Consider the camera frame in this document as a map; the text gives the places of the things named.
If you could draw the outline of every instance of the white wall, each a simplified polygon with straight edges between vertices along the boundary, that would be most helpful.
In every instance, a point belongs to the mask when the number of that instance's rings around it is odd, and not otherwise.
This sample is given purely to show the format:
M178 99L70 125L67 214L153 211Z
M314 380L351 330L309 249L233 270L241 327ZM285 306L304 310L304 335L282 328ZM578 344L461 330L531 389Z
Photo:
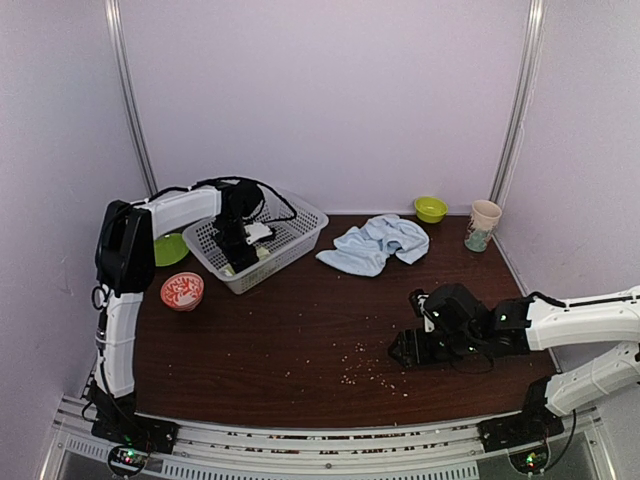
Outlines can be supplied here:
M640 3L549 2L535 96L501 239L529 290L559 297L640 284ZM602 345L560 349L566 368ZM637 479L640 390L601 412L622 478Z
M491 189L527 1L122 2L161 186L243 174L328 212Z
M101 0L3 1L0 465L35 477L63 392L94 358L93 252L106 204L145 195Z

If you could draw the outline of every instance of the crumpled towel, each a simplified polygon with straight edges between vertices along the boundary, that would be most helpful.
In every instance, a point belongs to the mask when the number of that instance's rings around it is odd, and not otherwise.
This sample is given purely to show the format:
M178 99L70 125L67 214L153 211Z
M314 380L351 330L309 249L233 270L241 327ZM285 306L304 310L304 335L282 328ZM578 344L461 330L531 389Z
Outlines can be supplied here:
M316 258L352 275L375 277L394 255L411 265L429 251L429 236L416 223L398 215L370 218L362 228L351 227L333 241L337 250L325 250Z

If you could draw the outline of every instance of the dark brown tabletop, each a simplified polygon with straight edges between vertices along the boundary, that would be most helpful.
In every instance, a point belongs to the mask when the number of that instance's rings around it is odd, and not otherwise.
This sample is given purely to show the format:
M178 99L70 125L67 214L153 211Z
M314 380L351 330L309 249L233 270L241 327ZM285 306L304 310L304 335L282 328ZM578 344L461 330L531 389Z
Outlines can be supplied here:
M333 216L314 252L364 216ZM429 253L412 266L390 258L376 278L350 276L308 254L241 296L191 255L158 269L145 293L135 347L138 410L235 425L338 428L405 425L517 410L530 382L555 372L547 353L497 359L490 373L449 365L403 372L387 356L416 328L407 301L461 282L489 307L518 288L495 245L462 244L467 219L423 225ZM193 271L205 298L189 313L165 307L162 283ZM458 365L484 370L486 359Z

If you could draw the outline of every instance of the laundry basket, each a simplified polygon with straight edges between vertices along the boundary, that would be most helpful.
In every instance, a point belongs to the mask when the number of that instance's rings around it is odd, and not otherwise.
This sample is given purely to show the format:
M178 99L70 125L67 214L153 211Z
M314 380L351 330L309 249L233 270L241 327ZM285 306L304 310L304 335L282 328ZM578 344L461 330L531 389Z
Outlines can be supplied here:
M262 191L265 204L256 221L264 222L291 214L282 200L271 191L265 188L262 188ZM268 249L270 255L240 273L227 276L221 270L228 266L229 262L213 240L213 234L216 232L213 227L213 218L200 220L182 232L185 243L196 258L237 295L255 287L278 270L282 270L313 250L320 231L329 223L324 213L292 193L283 190L278 190L278 193L291 203L298 215L294 220L269 223L269 227L275 230L275 239L264 243L258 242L257 246Z

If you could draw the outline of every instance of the red patterned bowl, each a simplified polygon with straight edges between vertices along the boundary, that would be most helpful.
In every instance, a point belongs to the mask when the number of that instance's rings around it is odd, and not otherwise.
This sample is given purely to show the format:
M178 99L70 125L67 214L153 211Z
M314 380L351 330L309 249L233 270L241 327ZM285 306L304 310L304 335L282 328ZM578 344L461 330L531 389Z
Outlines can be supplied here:
M200 275L183 272L169 278L160 289L160 297L168 306L179 312L193 310L202 301L204 280Z

